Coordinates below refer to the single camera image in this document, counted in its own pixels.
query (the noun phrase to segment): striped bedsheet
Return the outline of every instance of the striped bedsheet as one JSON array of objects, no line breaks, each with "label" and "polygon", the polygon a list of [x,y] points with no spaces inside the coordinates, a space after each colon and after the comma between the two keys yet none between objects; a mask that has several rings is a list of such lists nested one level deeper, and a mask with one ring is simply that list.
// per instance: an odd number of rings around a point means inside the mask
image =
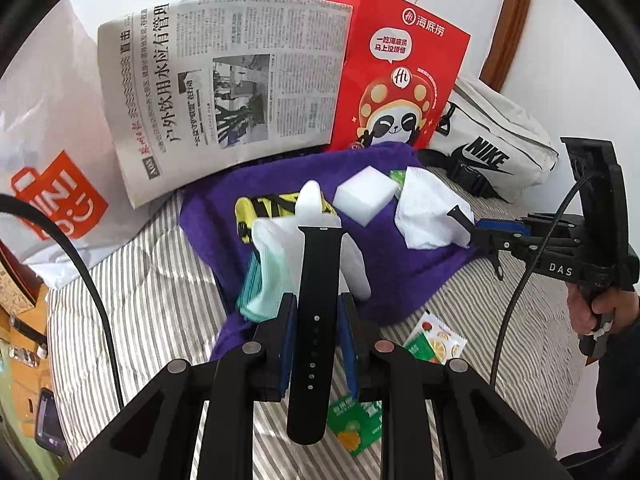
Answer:
[{"label": "striped bedsheet", "polygon": [[[502,201],[474,199],[450,185],[469,201],[476,218],[509,219],[522,214]],[[111,319],[125,402],[172,359],[184,358],[192,364],[207,361],[225,320],[212,272],[191,250],[178,226],[179,211],[176,194],[136,238],[91,271]],[[486,379],[502,314],[524,271],[521,262],[509,255],[500,257],[503,282],[495,279],[487,260],[477,260],[453,276],[426,305],[468,338],[463,357]],[[498,375],[498,392],[549,447],[562,426],[584,366],[565,301],[564,284],[532,277],[511,319]],[[383,334],[404,342],[420,314],[383,329]],[[49,293],[48,330],[56,403],[75,457],[117,413],[100,319],[79,280]],[[346,392],[338,353],[332,396]],[[296,446],[286,438],[286,413],[287,400],[255,404],[255,479],[379,478],[380,442],[357,458],[329,430],[314,446]],[[431,430],[436,442],[434,426]],[[435,459],[441,478],[437,452]]]}]

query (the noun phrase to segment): human hand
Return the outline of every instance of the human hand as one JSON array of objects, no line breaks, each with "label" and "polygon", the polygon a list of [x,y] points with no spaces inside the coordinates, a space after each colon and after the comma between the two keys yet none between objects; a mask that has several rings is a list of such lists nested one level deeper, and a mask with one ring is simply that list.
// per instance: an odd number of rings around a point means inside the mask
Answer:
[{"label": "human hand", "polygon": [[620,332],[638,319],[640,301],[635,292],[625,292],[611,287],[593,300],[589,307],[577,285],[567,283],[566,287],[569,290],[566,304],[569,307],[571,327],[580,335],[586,335],[596,327],[594,314],[614,311],[613,325],[610,330],[613,334]]}]

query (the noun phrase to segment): uniqlo logo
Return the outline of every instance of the uniqlo logo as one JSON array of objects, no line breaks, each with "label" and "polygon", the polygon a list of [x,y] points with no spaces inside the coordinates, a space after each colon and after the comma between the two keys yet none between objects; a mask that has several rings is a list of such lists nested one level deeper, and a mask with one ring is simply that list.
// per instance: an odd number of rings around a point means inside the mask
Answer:
[{"label": "uniqlo logo", "polygon": [[[64,151],[42,173],[34,168],[20,170],[12,177],[11,187],[16,198],[39,209],[74,240],[96,227],[109,206]],[[42,240],[49,238],[38,226],[23,222]]]}]

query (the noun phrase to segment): green packet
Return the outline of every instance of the green packet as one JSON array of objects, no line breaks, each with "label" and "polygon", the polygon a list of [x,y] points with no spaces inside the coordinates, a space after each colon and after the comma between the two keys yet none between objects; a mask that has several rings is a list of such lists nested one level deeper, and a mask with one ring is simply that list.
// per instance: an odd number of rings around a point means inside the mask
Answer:
[{"label": "green packet", "polygon": [[341,397],[329,405],[326,423],[351,456],[358,456],[382,436],[382,401]]},{"label": "green packet", "polygon": [[402,346],[411,352],[411,355],[416,359],[420,359],[421,361],[430,361],[436,364],[440,363],[436,356],[436,352],[433,351],[433,348],[431,348],[431,345],[424,334],[418,334],[415,338],[411,339],[411,341],[407,341]]},{"label": "green packet", "polygon": [[391,170],[389,171],[389,178],[398,184],[398,190],[396,191],[396,198],[400,200],[402,188],[404,187],[404,178],[406,177],[406,170]]},{"label": "green packet", "polygon": [[[416,338],[418,338],[418,344],[421,349],[425,348],[425,342],[431,347],[431,350],[436,356],[436,362],[441,364],[446,363],[450,359],[460,357],[466,346],[465,338],[453,332],[452,329],[431,312],[424,312],[422,314],[422,317],[402,346],[408,349],[408,345],[416,343]],[[425,359],[425,361],[431,361],[431,357]]]}]

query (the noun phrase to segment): white sponge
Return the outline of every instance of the white sponge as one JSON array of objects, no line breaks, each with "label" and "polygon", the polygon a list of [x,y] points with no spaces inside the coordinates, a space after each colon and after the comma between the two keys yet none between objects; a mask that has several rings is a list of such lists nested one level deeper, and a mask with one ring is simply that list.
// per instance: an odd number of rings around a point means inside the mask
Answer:
[{"label": "white sponge", "polygon": [[376,168],[367,166],[335,190],[333,205],[366,227],[394,197],[398,184]]}]

